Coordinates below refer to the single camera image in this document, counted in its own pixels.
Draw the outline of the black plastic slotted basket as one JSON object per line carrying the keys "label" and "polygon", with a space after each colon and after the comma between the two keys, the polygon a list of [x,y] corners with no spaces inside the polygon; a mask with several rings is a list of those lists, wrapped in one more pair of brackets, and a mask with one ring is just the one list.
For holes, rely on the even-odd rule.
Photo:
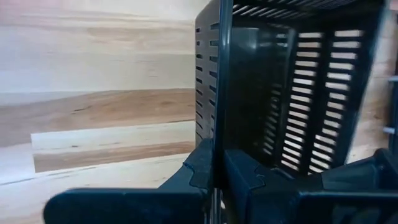
{"label": "black plastic slotted basket", "polygon": [[196,139],[291,177],[348,160],[390,0],[210,0],[195,20]]}

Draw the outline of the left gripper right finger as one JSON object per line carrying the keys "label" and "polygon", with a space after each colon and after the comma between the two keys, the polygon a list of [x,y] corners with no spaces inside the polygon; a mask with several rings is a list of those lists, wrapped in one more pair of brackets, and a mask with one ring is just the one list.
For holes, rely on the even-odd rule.
{"label": "left gripper right finger", "polygon": [[239,224],[398,224],[398,159],[386,149],[296,179],[240,150],[224,164]]}

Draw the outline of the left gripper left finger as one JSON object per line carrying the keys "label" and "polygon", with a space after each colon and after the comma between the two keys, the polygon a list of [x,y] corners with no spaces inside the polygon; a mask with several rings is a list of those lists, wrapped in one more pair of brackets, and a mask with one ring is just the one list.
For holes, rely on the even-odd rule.
{"label": "left gripper left finger", "polygon": [[212,146],[211,139],[202,140],[155,189],[66,190],[46,203],[45,224],[209,224]]}

